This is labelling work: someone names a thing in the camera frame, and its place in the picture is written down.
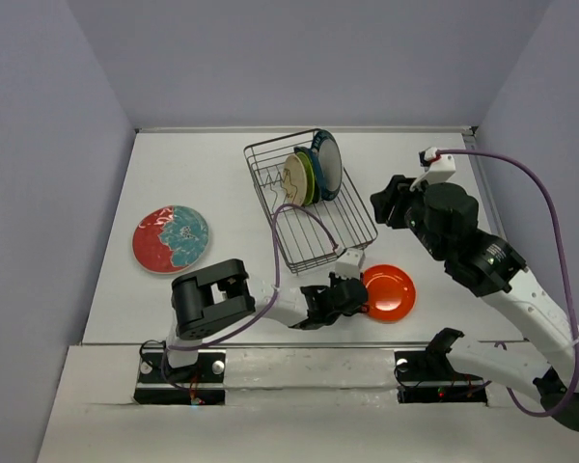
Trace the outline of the orange plate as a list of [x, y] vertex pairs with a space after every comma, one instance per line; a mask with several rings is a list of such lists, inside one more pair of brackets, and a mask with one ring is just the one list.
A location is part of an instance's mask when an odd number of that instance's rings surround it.
[[414, 308], [416, 287], [412, 279], [394, 265], [378, 264], [366, 269], [363, 284], [368, 292], [365, 313], [375, 321], [396, 323]]

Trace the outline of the lime green plate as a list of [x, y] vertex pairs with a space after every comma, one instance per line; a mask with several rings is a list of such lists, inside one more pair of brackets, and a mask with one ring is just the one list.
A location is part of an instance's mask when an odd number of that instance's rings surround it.
[[306, 194], [305, 194], [305, 199], [303, 201], [303, 206], [307, 206], [310, 205], [313, 202], [314, 196], [315, 196], [315, 191], [316, 191], [316, 178], [315, 178], [315, 173], [313, 170], [313, 165], [311, 163], [310, 157], [308, 154], [306, 154], [303, 151], [298, 151], [296, 153], [296, 155], [298, 156], [298, 158], [300, 159], [304, 171], [305, 171], [305, 175], [306, 175]]

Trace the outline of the green rimmed white plate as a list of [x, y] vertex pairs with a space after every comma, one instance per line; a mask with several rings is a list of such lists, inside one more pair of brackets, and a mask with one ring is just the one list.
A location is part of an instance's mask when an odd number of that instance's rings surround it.
[[332, 201], [337, 197], [343, 182], [343, 160], [339, 145], [329, 131], [319, 130], [313, 138], [312, 153], [317, 158], [318, 171], [321, 173], [317, 180], [321, 197], [325, 201]]

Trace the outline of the beige floral plate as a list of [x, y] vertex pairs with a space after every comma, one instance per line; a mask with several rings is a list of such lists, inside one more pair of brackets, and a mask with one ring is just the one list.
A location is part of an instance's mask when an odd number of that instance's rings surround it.
[[308, 178], [305, 166], [297, 154], [290, 154], [284, 163], [281, 186], [286, 202], [302, 206], [306, 203]]

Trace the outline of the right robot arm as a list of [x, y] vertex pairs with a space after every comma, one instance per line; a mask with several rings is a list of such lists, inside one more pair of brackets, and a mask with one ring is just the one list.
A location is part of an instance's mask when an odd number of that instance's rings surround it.
[[544, 358], [534, 362], [444, 328], [427, 345], [427, 371], [437, 378], [468, 372], [499, 383], [579, 432], [579, 334], [571, 332], [565, 311], [506, 240], [480, 230], [479, 203], [463, 187], [412, 183], [395, 175], [371, 195], [376, 222], [411, 231], [446, 274], [513, 324]]

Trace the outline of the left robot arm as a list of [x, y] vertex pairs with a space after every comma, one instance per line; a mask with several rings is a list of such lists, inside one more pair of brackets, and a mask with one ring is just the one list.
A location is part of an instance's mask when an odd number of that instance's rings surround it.
[[174, 279], [171, 306], [174, 319], [165, 341], [160, 367], [169, 378], [188, 378], [199, 360], [199, 349], [228, 340], [266, 318], [291, 330], [313, 331], [335, 324], [342, 316], [363, 311], [368, 291], [359, 268], [349, 274], [329, 274], [327, 285], [280, 288], [251, 278], [240, 259], [228, 259]]

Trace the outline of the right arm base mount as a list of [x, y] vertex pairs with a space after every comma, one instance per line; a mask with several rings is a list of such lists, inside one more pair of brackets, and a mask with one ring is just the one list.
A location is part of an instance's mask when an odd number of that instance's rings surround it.
[[453, 371], [425, 350], [397, 351], [394, 376], [400, 404], [488, 402], [483, 378]]

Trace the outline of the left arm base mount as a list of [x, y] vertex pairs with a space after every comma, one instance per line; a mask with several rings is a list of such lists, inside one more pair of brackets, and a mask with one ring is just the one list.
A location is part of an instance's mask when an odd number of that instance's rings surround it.
[[155, 340], [139, 347], [133, 401], [140, 405], [224, 405], [226, 352], [205, 350], [193, 366], [170, 368], [165, 345]]

